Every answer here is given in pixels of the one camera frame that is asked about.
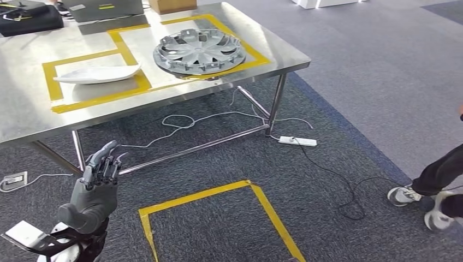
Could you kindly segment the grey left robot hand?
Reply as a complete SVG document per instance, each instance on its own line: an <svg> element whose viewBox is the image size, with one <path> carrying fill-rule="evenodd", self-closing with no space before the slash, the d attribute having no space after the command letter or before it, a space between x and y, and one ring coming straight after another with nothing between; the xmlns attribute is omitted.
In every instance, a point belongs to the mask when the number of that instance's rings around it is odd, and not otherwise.
<svg viewBox="0 0 463 262"><path fill-rule="evenodd" d="M88 160L76 180L69 203L58 208L58 220L81 234L95 232L117 208L121 155L114 156L119 143L112 140Z"/></svg>

